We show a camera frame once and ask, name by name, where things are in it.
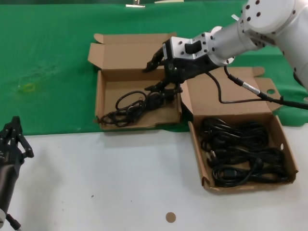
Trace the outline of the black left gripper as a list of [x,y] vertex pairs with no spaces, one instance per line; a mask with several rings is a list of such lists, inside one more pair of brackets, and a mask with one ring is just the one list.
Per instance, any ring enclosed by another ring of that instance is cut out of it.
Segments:
[[20,117],[14,116],[0,131],[0,173],[19,174],[24,158],[33,157],[32,147],[23,135]]

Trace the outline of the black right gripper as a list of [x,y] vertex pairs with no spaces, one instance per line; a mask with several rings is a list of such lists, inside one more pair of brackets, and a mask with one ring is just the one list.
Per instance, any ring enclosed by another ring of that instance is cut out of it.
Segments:
[[161,80],[155,85],[146,87],[144,89],[145,91],[170,94],[182,93],[181,83],[218,68],[218,66],[210,60],[208,55],[195,60],[172,58],[166,62],[163,47],[153,55],[142,72],[149,73],[156,70],[158,67],[165,69],[166,80]]

